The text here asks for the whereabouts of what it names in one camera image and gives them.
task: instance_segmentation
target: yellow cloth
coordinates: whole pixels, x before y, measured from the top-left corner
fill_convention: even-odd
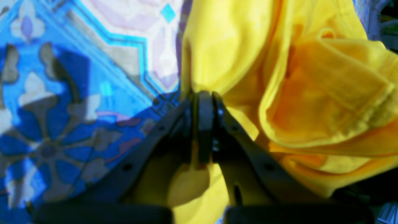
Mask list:
[[[193,2],[182,95],[220,93],[251,138],[267,148],[266,135],[269,152],[320,196],[398,166],[397,82],[398,56],[367,40],[351,0]],[[222,180],[211,167],[210,182]],[[174,209],[178,224],[222,215],[225,186],[201,191]]]

